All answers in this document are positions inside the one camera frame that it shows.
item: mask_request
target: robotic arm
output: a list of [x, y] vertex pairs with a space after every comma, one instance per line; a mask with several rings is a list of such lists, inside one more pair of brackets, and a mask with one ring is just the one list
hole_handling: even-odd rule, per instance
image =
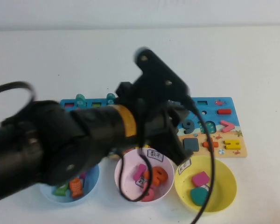
[[[0, 199], [42, 182], [58, 185], [98, 164], [110, 152], [122, 152], [147, 143], [179, 165], [193, 153], [185, 151], [176, 135], [177, 125], [192, 111], [202, 121], [188, 95], [186, 84], [152, 51], [138, 53], [136, 64], [143, 74], [134, 84], [123, 82], [116, 90], [115, 105], [66, 112], [54, 101], [34, 101], [32, 87], [23, 82], [0, 86], [0, 92], [26, 88], [30, 102], [0, 126]], [[178, 106], [169, 101], [180, 102]], [[209, 134], [207, 140], [212, 148]], [[214, 158], [209, 200], [214, 181]], [[151, 185], [137, 199], [141, 200]]]

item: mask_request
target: yellow bowl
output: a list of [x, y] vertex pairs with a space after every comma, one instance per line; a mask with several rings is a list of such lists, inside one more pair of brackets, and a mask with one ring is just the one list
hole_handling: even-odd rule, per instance
[[[219, 160], [215, 160], [215, 169], [214, 188], [205, 208], [205, 213], [214, 213], [226, 209], [231, 205], [237, 194], [237, 182], [232, 171]], [[195, 188], [192, 183], [192, 176], [203, 171], [210, 177], [210, 157], [193, 156], [180, 165], [175, 172], [174, 186], [176, 192], [189, 210], [199, 211], [201, 208], [193, 203], [190, 191]]]

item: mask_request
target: pink bowl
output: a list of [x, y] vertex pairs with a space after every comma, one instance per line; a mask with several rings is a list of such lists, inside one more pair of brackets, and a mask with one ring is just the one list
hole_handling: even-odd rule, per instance
[[[143, 148], [144, 154], [147, 156], [149, 162], [152, 167], [162, 167], [168, 174], [168, 179], [165, 183], [162, 183], [159, 187], [154, 189], [155, 199], [151, 202], [137, 202], [139, 205], [151, 205], [159, 200], [161, 200], [172, 188], [174, 183], [174, 169], [171, 164], [171, 161], [160, 154], [154, 149], [151, 148]], [[137, 166], [140, 164], [145, 164], [145, 162], [139, 157], [137, 153], [137, 149], [132, 150], [125, 154], [125, 167], [122, 174], [122, 191], [131, 199], [135, 199], [139, 197], [143, 191], [143, 182], [135, 181], [133, 179], [133, 175], [137, 171]], [[117, 163], [114, 173], [115, 183], [118, 185], [119, 181], [119, 172], [121, 167], [121, 160]]]

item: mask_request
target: wooden puzzle board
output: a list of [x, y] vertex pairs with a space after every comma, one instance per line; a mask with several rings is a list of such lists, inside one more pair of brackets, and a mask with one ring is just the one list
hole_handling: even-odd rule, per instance
[[[237, 157], [247, 157], [247, 149], [245, 146], [244, 137], [239, 125], [237, 113], [232, 101], [232, 98], [222, 97], [222, 98], [193, 98], [196, 103], [198, 110], [203, 114], [203, 119], [209, 128], [210, 136], [213, 142], [218, 142], [218, 147], [215, 148], [214, 154], [218, 158], [237, 158]], [[97, 107], [106, 106], [107, 102], [105, 98], [101, 99], [86, 99], [86, 108], [92, 108], [92, 105]], [[77, 103], [75, 99], [63, 99], [61, 105], [64, 106], [68, 111], [77, 109]], [[231, 114], [219, 115], [217, 111], [219, 109], [230, 109]], [[178, 125], [178, 136], [181, 142], [186, 138], [196, 138], [198, 139], [199, 151], [194, 152], [194, 155], [209, 155], [208, 148], [203, 147], [203, 142], [206, 141], [206, 135], [202, 133], [201, 126], [199, 124], [198, 117], [196, 117], [191, 112], [189, 113], [187, 120], [191, 120], [192, 132], [185, 134], [186, 129], [183, 128], [182, 124]], [[235, 128], [226, 133], [222, 132], [225, 126], [220, 124], [221, 120], [225, 120], [235, 125]], [[241, 145], [241, 149], [226, 149], [225, 140], [238, 140]]]

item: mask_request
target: colorful puzzle board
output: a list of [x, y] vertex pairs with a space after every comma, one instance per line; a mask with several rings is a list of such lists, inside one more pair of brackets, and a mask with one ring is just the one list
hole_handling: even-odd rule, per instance
[[[244, 142], [244, 137], [239, 125], [238, 116], [230, 97], [222, 98], [193, 98], [196, 103], [198, 110], [202, 113], [203, 119], [208, 127], [210, 136], [215, 145], [218, 147], [214, 148], [214, 154], [218, 158], [231, 158], [231, 157], [246, 157], [247, 149]], [[106, 106], [106, 98], [101, 99], [86, 99], [86, 108]], [[60, 104], [66, 108], [67, 111], [77, 109], [77, 103], [75, 99], [63, 99]], [[230, 109], [231, 114], [218, 114], [219, 109]], [[221, 121], [227, 121], [231, 124], [234, 124], [234, 128], [228, 132], [223, 133], [222, 130], [225, 126], [221, 125]], [[201, 124], [198, 120], [198, 117], [193, 113], [189, 113], [187, 119], [183, 124], [178, 125], [179, 139], [186, 144], [184, 148], [189, 149], [194, 152], [194, 155], [209, 155], [208, 148], [203, 147], [203, 143], [206, 142], [206, 135], [201, 128]], [[233, 145], [234, 149], [226, 149], [225, 141], [235, 140], [239, 145]]]

